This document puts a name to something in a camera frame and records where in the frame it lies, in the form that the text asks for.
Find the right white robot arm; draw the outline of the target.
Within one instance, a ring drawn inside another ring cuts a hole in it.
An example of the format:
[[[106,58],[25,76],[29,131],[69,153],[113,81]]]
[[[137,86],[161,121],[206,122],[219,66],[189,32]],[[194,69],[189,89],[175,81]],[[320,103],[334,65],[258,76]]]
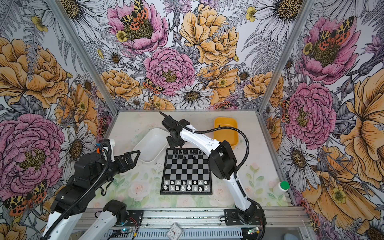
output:
[[[163,112],[162,125],[169,132],[167,141],[170,147],[182,147],[185,143],[191,143],[209,157],[212,173],[220,180],[224,180],[234,199],[240,221],[248,225],[260,205],[250,199],[238,177],[239,169],[246,162],[250,153],[250,143],[247,136],[234,127],[218,127],[205,131],[198,131],[190,122],[182,119],[175,120]],[[243,160],[238,164],[233,149],[228,141],[218,141],[207,136],[208,133],[230,130],[240,134],[246,143],[246,152]]]

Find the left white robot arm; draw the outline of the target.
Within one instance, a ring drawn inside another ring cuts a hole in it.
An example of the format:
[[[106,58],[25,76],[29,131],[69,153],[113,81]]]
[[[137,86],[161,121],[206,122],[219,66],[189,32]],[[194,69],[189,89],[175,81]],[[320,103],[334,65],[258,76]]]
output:
[[[114,156],[113,140],[103,140],[96,151],[85,154],[75,163],[75,173],[58,192],[42,240],[67,240],[82,218],[96,191],[106,195],[114,177],[136,167],[139,150]]]

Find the white plastic tray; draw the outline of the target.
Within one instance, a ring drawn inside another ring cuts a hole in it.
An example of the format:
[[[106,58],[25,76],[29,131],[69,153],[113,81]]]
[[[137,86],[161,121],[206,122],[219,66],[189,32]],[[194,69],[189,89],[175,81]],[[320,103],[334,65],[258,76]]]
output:
[[[140,161],[151,163],[160,155],[163,149],[168,146],[168,135],[168,132],[154,128],[137,143],[133,151],[140,151]]]

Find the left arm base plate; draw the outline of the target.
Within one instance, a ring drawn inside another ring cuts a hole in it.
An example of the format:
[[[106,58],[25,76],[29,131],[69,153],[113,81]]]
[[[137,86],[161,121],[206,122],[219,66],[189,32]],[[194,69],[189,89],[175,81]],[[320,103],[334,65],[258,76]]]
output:
[[[143,210],[127,210],[127,219],[124,227],[140,227],[144,218]]]

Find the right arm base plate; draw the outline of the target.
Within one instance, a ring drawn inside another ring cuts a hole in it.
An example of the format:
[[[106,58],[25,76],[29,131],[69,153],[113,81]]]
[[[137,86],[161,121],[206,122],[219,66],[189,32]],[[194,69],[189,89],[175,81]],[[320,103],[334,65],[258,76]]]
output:
[[[227,226],[261,226],[265,223],[260,209],[256,209],[256,212],[247,222],[240,219],[237,209],[224,209],[224,217]]]

